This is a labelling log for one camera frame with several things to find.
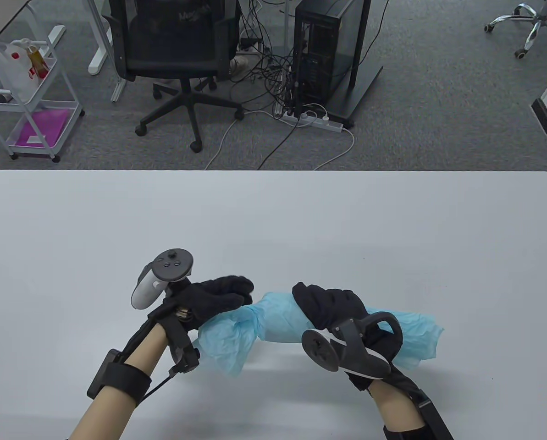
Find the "person's right hand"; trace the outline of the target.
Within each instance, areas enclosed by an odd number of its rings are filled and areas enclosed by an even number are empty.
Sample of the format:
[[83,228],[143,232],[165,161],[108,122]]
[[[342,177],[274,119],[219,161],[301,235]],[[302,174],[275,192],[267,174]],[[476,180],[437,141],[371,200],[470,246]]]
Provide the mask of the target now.
[[330,372],[345,372],[360,391],[382,380],[411,397],[414,384],[393,365],[403,330],[392,313],[369,313],[352,291],[296,284],[293,298],[314,325],[301,336],[307,356]]

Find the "person's left hand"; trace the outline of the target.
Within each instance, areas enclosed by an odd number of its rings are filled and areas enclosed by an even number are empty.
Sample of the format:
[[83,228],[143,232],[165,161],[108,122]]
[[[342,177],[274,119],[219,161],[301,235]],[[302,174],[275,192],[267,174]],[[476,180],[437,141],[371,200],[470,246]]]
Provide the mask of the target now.
[[224,276],[197,283],[186,281],[183,287],[177,284],[176,292],[167,295],[162,304],[148,314],[159,329],[151,331],[149,359],[139,370],[152,373],[166,347],[172,354],[181,349],[183,358],[190,353],[195,358],[188,332],[198,330],[223,312],[252,304],[253,289],[252,281],[244,276]]

